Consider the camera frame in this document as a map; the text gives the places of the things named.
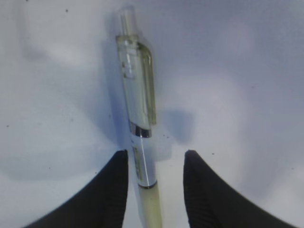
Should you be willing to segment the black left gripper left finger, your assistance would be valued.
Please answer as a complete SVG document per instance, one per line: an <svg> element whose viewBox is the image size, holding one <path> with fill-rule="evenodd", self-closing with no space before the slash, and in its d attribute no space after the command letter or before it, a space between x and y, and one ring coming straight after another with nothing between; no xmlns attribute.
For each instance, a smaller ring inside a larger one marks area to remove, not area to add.
<svg viewBox="0 0 304 228"><path fill-rule="evenodd" d="M117 151L76 195L30 228L121 228L129 183L128 152Z"/></svg>

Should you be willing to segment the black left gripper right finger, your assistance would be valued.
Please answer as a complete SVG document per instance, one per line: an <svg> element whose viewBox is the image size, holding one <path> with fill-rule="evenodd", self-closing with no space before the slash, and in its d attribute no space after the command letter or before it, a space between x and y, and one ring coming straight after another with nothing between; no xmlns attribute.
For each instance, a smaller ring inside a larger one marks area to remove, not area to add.
<svg viewBox="0 0 304 228"><path fill-rule="evenodd" d="M185 152L183 194L191 228L290 228L221 179L195 150Z"/></svg>

